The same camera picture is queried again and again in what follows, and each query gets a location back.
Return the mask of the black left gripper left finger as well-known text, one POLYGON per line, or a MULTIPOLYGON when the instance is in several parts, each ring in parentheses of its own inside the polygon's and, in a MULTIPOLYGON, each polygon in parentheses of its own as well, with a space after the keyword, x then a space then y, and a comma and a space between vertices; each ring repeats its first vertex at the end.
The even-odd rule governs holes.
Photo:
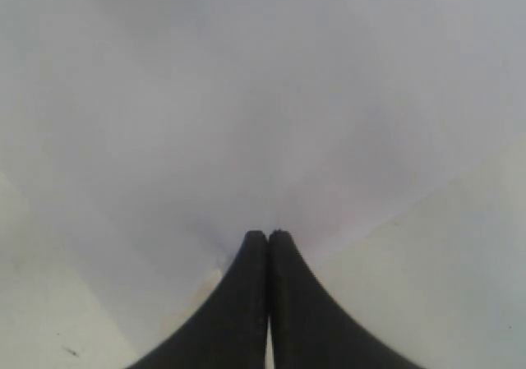
POLYGON ((248 232, 211 295, 175 333, 131 368, 264 368, 267 248, 263 232, 248 232))

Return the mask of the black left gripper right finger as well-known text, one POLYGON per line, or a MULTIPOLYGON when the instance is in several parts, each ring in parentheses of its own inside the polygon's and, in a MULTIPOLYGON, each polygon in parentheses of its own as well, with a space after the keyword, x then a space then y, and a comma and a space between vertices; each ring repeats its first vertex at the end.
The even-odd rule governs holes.
POLYGON ((269 316, 276 368, 416 368, 325 290, 292 235, 269 237, 269 316))

